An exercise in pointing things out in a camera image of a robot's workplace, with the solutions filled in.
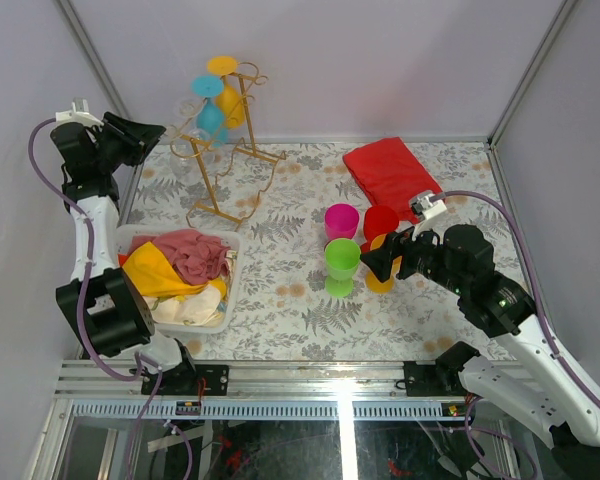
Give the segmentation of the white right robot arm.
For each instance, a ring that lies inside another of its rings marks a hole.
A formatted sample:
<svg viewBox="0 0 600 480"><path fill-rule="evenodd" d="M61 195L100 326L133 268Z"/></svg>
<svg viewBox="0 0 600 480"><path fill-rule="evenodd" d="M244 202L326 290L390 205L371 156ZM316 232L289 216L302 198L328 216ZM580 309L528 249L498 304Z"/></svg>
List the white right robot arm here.
<svg viewBox="0 0 600 480"><path fill-rule="evenodd" d="M534 433L570 478L600 479L600 406L567 373L576 366L573 358L552 351L558 339L542 330L531 296L496 270L493 246L477 227L455 225L443 236L392 232L361 261L381 281L420 274L457 295L465 319L513 355L539 387L527 387L459 342L436 361L443 392L464 389L484 398ZM592 379L580 379L600 401Z"/></svg>

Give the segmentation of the green plastic wine glass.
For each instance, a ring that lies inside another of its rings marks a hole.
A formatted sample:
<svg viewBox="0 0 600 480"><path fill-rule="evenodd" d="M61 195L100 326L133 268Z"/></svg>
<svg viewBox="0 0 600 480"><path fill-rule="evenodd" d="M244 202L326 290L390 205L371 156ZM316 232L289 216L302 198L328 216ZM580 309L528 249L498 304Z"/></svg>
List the green plastic wine glass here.
<svg viewBox="0 0 600 480"><path fill-rule="evenodd" d="M331 296L343 298L353 291L353 277L360 264L360 255L360 247L351 239L337 238L327 244L324 251L325 288Z"/></svg>

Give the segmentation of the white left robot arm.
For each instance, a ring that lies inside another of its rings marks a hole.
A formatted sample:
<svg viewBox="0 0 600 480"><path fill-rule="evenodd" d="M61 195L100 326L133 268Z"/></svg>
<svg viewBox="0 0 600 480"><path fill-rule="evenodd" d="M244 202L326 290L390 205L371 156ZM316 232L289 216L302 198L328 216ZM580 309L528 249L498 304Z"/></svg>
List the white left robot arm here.
<svg viewBox="0 0 600 480"><path fill-rule="evenodd" d="M199 371L184 345L158 332L150 310L116 257L122 165L138 166L165 129L105 113L97 119L78 107L58 112L50 139L60 153L58 189L76 235L76 260L56 302L91 359L110 376L146 379L145 394L192 393Z"/></svg>

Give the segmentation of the magenta plastic wine glass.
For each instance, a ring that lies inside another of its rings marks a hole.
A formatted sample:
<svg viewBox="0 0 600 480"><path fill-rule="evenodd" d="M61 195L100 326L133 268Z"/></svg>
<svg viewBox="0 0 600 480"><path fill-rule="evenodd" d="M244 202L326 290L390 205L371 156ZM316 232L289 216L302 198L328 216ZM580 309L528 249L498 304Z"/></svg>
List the magenta plastic wine glass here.
<svg viewBox="0 0 600 480"><path fill-rule="evenodd" d="M357 232L359 220L358 210L350 204L338 203L330 206L324 216L327 239L352 239Z"/></svg>

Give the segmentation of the red plastic wine glass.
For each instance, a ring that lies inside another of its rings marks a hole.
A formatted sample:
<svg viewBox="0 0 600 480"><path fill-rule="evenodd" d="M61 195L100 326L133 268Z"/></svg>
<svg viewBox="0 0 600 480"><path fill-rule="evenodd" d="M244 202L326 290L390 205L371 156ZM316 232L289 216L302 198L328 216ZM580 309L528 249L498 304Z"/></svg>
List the red plastic wine glass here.
<svg viewBox="0 0 600 480"><path fill-rule="evenodd" d="M399 226L398 214L389 206L371 206L364 215L363 237L361 252L366 253L371 248L372 241L379 235L395 231Z"/></svg>

